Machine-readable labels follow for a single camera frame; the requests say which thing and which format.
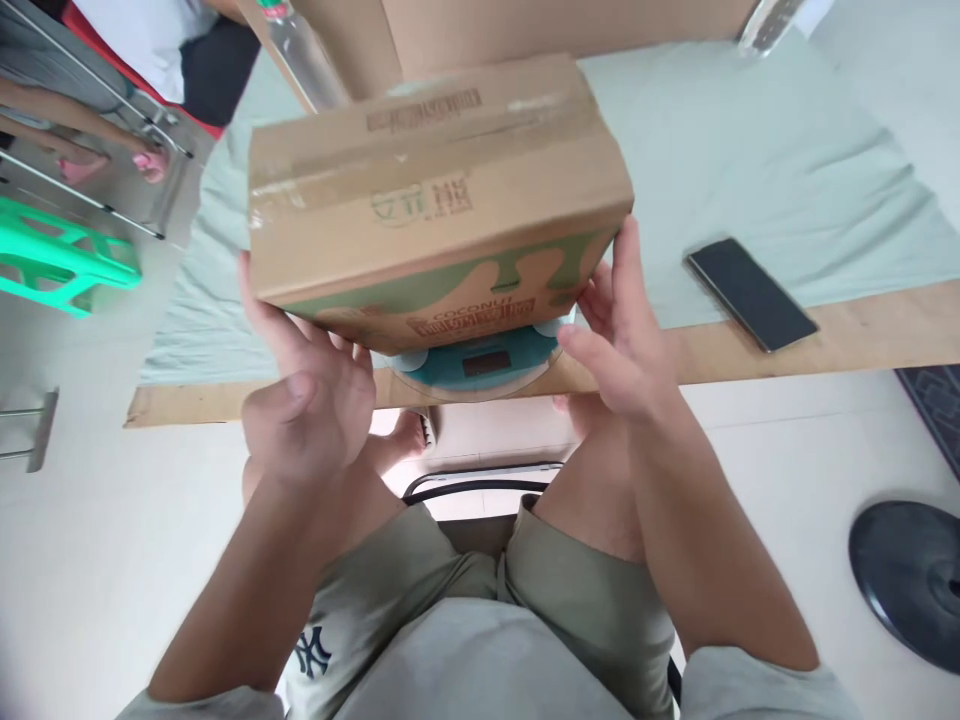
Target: black chair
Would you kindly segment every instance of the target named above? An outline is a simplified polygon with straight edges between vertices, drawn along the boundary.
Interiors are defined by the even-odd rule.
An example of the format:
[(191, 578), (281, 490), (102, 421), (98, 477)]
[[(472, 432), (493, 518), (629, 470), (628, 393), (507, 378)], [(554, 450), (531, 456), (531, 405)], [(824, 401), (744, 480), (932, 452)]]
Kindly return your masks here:
[[(403, 492), (403, 501), (408, 506), (411, 506), (422, 503), (425, 500), (474, 490), (517, 490), (540, 495), (547, 489), (549, 483), (532, 480), (511, 480), (496, 476), (553, 472), (562, 467), (562, 462), (537, 462), (505, 467), (483, 468), (481, 470), (454, 470), (452, 472), (430, 473), (421, 475), (407, 486), (407, 489)], [(429, 490), (417, 492), (417, 488), (427, 483), (444, 484), (430, 488)], [(494, 560), (497, 560), (503, 552), (503, 549), (507, 546), (510, 536), (513, 534), (513, 526), (516, 520), (517, 515), (514, 513), (512, 515), (472, 518), (468, 520), (441, 520), (437, 524), (458, 553), (482, 552)], [(673, 662), (672, 657), (669, 658), (667, 664), (667, 684), (670, 686), (670, 692), (673, 694), (673, 699), (676, 701), (677, 707), (680, 707), (683, 677), (680, 674), (679, 668), (677, 668)]]

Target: hand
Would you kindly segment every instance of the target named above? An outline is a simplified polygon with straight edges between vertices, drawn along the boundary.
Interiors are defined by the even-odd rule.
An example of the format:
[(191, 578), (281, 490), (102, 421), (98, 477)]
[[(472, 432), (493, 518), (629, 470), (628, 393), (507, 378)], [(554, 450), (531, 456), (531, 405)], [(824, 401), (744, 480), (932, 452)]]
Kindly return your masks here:
[(265, 474), (311, 482), (354, 460), (367, 439), (376, 387), (370, 351), (254, 298), (250, 254), (238, 262), (243, 308), (282, 379), (251, 393), (241, 414)]
[(587, 368), (610, 410), (641, 420), (679, 395), (663, 332), (647, 299), (640, 234), (632, 215), (613, 244), (613, 268), (601, 262), (577, 301), (590, 325), (565, 325), (560, 346)]

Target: cardboard box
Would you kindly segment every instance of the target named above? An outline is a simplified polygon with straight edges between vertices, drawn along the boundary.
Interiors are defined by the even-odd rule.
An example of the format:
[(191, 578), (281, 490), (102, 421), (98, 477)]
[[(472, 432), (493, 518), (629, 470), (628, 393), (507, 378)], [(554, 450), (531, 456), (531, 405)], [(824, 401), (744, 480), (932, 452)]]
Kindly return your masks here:
[(387, 355), (571, 309), (633, 189), (569, 56), (257, 128), (261, 299)]
[[(238, 6), (275, 61), (256, 0)], [(757, 0), (293, 0), (354, 100), (407, 80), (548, 53), (735, 40)], [(283, 62), (278, 62), (286, 75)], [(300, 97), (304, 109), (310, 105)]]

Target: t-shirt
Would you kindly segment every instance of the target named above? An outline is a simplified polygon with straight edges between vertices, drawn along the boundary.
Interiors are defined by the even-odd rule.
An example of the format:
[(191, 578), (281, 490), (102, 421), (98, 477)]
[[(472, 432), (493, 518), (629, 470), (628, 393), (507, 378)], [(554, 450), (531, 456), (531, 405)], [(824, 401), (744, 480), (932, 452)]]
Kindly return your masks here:
[(73, 0), (121, 60), (171, 103), (183, 102), (180, 46), (210, 32), (203, 0)]
[[(297, 716), (297, 708), (292, 708)], [(533, 613), (451, 598), (394, 638), (336, 720), (630, 720), (627, 711)], [(786, 670), (738, 648), (709, 647), (683, 677), (686, 720), (854, 720), (856, 707), (825, 667)], [(141, 693), (119, 720), (281, 720), (276, 695), (238, 688), (185, 705)]]

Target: wooden table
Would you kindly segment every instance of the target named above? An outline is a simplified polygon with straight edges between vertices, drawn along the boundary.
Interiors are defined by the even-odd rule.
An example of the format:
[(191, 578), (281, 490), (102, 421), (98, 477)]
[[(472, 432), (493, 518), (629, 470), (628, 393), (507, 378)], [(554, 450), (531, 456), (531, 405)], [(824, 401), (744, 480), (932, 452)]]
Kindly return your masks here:
[[(960, 280), (812, 308), (820, 333), (772, 355), (733, 322), (675, 328), (667, 338), (681, 384), (960, 362)], [(434, 405), (389, 369), (374, 372), (377, 407)], [(137, 388), (126, 427), (230, 422), (266, 382)], [(569, 356), (513, 397), (595, 392)]]

